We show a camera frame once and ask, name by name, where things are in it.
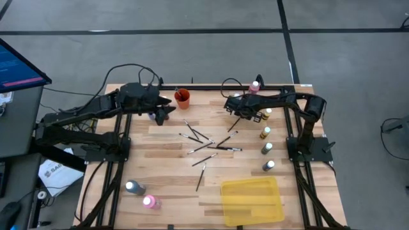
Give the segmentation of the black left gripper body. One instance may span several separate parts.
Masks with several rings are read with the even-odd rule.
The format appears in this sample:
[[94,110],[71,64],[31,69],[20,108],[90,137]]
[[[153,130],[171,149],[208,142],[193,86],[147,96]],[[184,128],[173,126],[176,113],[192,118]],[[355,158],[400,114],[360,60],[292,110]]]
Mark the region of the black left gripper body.
[[117,102],[125,114],[153,113],[158,109],[159,89],[132,82],[120,87]]

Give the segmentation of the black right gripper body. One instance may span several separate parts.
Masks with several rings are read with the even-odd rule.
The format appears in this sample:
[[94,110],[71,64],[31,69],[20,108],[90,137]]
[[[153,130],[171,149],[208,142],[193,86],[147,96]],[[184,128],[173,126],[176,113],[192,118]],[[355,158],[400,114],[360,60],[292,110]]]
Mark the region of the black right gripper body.
[[243,119],[252,119],[254,117],[254,111],[247,108],[242,102],[241,98],[228,97],[224,108],[230,113]]

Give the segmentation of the large pink paint bottle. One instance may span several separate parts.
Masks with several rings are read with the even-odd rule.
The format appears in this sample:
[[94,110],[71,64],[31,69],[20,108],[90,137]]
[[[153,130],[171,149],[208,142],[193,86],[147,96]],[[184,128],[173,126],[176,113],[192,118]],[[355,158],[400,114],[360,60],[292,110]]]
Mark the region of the large pink paint bottle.
[[143,198],[143,206],[148,209],[157,210],[161,208],[162,203],[161,203],[161,200],[155,197],[154,195],[146,195]]

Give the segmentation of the large dark teal paint bottle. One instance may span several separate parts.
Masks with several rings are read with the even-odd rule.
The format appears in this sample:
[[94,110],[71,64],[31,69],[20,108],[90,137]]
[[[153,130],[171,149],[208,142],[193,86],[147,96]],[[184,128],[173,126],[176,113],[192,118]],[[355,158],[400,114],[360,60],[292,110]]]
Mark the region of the large dark teal paint bottle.
[[125,183],[125,188],[127,192],[130,192],[132,194],[142,196],[146,192],[146,187],[134,180],[129,180]]

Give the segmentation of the orange plastic cup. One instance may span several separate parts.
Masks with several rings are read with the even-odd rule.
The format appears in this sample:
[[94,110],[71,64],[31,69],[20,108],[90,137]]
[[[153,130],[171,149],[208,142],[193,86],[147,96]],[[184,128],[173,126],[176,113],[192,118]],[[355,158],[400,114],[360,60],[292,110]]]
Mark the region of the orange plastic cup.
[[176,100],[178,107],[182,110],[186,110],[190,105],[190,92],[187,89],[179,88],[183,95],[183,100]]

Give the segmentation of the yellow translucent plastic tray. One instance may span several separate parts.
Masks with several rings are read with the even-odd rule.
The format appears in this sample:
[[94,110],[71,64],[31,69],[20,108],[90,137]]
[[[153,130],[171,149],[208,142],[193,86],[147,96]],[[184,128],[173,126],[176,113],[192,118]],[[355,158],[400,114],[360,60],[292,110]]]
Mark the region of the yellow translucent plastic tray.
[[220,187],[220,195],[228,227],[284,220],[279,186],[273,176],[225,181]]

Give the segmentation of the black desk beam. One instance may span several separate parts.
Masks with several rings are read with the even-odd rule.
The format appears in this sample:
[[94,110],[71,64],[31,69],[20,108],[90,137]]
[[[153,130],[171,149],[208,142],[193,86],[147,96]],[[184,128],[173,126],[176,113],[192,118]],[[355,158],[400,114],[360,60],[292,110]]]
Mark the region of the black desk beam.
[[35,141],[31,141],[29,153],[39,153],[48,160],[60,163],[82,173],[86,171],[86,164],[82,158],[67,153],[55,146],[38,145],[37,143],[35,143]]

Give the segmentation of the white printed paper sheet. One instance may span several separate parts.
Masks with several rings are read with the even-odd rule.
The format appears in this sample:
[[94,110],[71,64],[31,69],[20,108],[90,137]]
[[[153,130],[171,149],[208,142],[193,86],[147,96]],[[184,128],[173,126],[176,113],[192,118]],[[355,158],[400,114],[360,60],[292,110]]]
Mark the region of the white printed paper sheet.
[[38,171],[38,177],[52,197],[57,197],[83,176],[84,173],[81,171],[46,158],[43,159]]

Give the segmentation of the grey desk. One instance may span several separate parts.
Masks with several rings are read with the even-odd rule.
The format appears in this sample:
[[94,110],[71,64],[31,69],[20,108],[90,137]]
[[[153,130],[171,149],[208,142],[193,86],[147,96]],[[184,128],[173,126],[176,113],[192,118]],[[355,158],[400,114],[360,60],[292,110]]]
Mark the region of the grey desk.
[[0,117],[0,158],[17,157],[29,152],[43,87],[13,93],[13,100]]

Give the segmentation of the computer monitor blue screen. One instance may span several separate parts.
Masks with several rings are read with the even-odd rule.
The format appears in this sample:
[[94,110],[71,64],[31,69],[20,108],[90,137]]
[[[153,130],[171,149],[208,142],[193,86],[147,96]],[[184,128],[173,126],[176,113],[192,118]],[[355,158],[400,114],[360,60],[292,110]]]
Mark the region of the computer monitor blue screen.
[[0,38],[0,93],[52,84],[52,79]]

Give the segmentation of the white paper note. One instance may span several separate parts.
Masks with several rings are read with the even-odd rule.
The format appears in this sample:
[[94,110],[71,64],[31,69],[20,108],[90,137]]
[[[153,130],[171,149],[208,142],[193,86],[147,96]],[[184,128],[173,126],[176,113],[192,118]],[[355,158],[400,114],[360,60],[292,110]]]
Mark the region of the white paper note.
[[0,93],[0,107],[13,101],[13,92]]

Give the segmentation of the grey stand leg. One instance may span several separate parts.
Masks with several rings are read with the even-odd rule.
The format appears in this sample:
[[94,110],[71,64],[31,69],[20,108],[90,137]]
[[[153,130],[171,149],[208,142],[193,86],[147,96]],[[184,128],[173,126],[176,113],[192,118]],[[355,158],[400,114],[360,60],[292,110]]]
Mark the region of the grey stand leg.
[[409,116],[403,118],[390,118],[382,124],[381,130],[383,133],[391,133],[394,130],[402,129],[409,135]]

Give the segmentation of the black computer mouse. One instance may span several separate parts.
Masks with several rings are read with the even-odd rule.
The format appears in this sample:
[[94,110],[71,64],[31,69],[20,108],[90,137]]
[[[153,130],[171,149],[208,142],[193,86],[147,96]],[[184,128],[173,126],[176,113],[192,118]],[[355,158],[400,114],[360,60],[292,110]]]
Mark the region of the black computer mouse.
[[19,202],[10,202],[0,211],[0,230],[11,230],[21,211]]

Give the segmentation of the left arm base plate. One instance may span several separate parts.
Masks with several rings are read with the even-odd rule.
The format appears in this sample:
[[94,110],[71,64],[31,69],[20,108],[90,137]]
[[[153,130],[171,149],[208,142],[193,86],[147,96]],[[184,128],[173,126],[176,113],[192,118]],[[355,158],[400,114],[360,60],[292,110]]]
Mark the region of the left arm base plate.
[[87,162],[125,162],[128,160],[131,147],[131,138],[123,137],[120,140],[118,148],[113,150],[105,150],[102,148],[85,146],[86,156],[85,161]]

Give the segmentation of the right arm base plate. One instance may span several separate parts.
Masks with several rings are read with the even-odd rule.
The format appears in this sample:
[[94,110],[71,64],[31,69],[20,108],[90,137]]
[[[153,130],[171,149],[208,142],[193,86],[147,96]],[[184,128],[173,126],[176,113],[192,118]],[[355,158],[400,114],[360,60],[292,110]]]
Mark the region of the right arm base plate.
[[288,158],[293,162],[331,162],[333,161],[331,147],[334,143],[329,143],[326,137],[315,137],[307,154],[302,154],[297,150],[296,137],[289,137],[286,140],[288,148]]

